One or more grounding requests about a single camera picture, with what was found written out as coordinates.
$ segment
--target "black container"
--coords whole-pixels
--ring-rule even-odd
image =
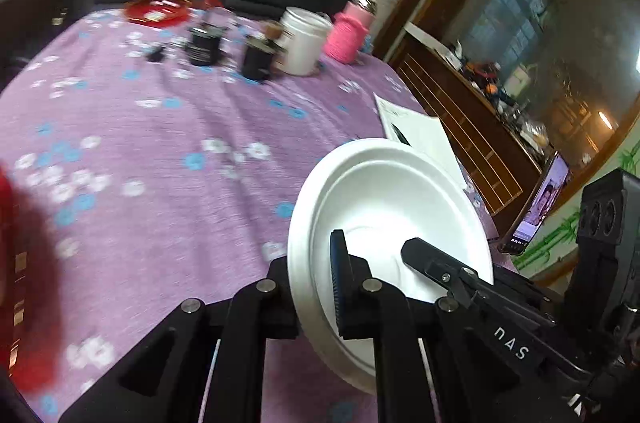
[[[242,63],[242,76],[250,80],[267,78],[276,53],[276,48],[268,41],[257,38],[247,39],[244,62]]]
[[[194,66],[212,66],[222,58],[220,41],[226,28],[201,24],[191,29],[191,41],[185,46],[189,61]]]

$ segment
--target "paper plate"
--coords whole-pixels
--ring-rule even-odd
[[[404,241],[420,237],[493,283],[489,246],[474,207],[427,156],[390,140],[356,140],[308,175],[289,226],[287,267],[298,318],[334,373],[376,392],[371,340],[342,340],[335,326],[329,238],[343,229],[351,255],[405,295],[433,302],[446,291],[404,265]]]

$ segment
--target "screw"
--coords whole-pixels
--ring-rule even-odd
[[[180,304],[180,309],[185,313],[195,313],[198,309],[200,309],[200,302],[197,298],[187,298],[187,300],[183,300],[182,304]]]
[[[447,313],[455,311],[459,306],[460,304],[458,304],[458,301],[455,300],[455,298],[441,297],[438,299],[438,307]]]
[[[366,278],[362,281],[362,288],[369,293],[375,293],[382,289],[382,282],[377,278]]]
[[[263,278],[262,280],[258,281],[258,283],[255,285],[255,288],[261,293],[269,293],[276,289],[276,283],[270,278]]]

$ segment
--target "red plate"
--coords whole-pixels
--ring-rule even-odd
[[[131,22],[166,28],[175,26],[189,18],[190,0],[134,0],[124,8]]]

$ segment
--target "pink yarn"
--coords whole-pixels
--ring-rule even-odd
[[[369,30],[354,17],[344,12],[335,15],[334,29],[329,34],[322,50],[338,62],[350,64],[356,60],[358,49],[362,46]]]

